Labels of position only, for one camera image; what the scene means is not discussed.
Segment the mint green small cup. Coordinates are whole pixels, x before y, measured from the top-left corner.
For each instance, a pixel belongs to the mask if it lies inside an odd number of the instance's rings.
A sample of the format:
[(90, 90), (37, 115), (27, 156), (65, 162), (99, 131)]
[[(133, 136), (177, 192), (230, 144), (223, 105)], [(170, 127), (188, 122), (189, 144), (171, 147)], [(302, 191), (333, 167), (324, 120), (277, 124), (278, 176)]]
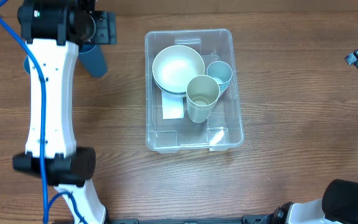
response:
[(219, 87), (220, 92), (225, 91), (227, 88), (228, 88), (228, 85)]

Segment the cream tall cup front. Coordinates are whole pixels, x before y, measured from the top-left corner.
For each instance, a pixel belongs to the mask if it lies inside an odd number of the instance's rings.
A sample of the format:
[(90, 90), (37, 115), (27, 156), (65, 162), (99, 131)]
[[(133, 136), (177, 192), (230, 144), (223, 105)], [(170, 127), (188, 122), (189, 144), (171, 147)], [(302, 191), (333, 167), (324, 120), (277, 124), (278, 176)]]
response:
[(205, 122), (217, 103), (219, 94), (219, 85), (212, 77), (194, 77), (186, 90), (186, 107), (190, 120), (194, 123)]

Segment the cream bowl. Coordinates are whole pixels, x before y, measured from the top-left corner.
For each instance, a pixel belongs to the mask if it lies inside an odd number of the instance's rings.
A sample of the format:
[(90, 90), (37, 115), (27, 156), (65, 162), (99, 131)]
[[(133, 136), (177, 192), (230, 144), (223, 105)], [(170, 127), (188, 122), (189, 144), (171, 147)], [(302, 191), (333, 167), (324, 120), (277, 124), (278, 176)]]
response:
[(172, 80), (186, 85), (198, 75), (204, 75), (202, 56), (191, 47), (172, 45), (161, 50), (152, 63), (152, 75), (157, 80)]
[(171, 97), (175, 97), (175, 98), (184, 98), (186, 97), (186, 92), (181, 92), (181, 93), (175, 93), (175, 92), (170, 92), (164, 89), (161, 89), (162, 93), (166, 93), (168, 96)]

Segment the dark blue tall cup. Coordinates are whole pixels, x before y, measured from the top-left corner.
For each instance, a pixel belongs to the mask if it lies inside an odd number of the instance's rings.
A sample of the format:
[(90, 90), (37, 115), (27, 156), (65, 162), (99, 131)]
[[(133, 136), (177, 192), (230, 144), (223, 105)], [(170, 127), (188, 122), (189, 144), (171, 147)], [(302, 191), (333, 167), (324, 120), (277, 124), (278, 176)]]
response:
[(93, 78), (101, 78), (108, 71), (102, 48), (99, 45), (82, 46), (78, 53), (78, 60)]
[(30, 65), (29, 65), (28, 56), (25, 57), (24, 62), (23, 62), (23, 66), (24, 66), (25, 72), (30, 75)]

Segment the light blue small cup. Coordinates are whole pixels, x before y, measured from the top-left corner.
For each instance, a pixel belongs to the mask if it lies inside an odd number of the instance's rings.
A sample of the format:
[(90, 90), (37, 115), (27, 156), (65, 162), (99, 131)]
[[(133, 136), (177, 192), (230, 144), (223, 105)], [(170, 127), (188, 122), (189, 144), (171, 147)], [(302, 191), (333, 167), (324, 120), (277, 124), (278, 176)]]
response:
[(227, 82), (227, 83), (219, 83), (219, 88), (221, 89), (221, 90), (225, 90), (228, 86), (229, 86), (229, 82)]

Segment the grey small cup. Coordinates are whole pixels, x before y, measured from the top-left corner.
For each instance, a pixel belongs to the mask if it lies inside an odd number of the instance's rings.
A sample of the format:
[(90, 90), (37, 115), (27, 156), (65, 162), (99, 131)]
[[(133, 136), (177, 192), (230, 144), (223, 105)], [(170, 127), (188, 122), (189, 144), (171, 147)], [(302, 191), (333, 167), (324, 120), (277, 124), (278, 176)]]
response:
[(232, 68), (223, 61), (215, 61), (208, 65), (206, 73), (217, 81), (219, 85), (225, 85), (231, 81)]

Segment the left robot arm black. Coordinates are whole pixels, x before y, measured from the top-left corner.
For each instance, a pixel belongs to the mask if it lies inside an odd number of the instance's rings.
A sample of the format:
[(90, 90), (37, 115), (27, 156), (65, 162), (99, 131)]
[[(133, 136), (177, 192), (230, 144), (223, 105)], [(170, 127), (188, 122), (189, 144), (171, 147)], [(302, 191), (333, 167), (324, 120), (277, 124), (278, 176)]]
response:
[(115, 16), (96, 10), (94, 1), (24, 1), (17, 18), (29, 60), (30, 128), (13, 167), (41, 178), (44, 223), (54, 203), (49, 187), (65, 199), (75, 223), (109, 223), (92, 181), (96, 153), (76, 143), (72, 103), (77, 61), (93, 77), (106, 73), (100, 47), (116, 43)]

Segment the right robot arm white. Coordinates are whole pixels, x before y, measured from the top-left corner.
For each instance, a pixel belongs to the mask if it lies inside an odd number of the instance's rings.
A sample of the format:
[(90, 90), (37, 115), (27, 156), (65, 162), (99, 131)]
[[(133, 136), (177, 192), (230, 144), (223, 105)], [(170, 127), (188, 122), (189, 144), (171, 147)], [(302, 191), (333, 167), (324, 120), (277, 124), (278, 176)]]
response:
[[(345, 57), (358, 69), (358, 49)], [(288, 202), (265, 216), (261, 223), (355, 223), (358, 224), (358, 182), (335, 179), (321, 199), (307, 203)]]

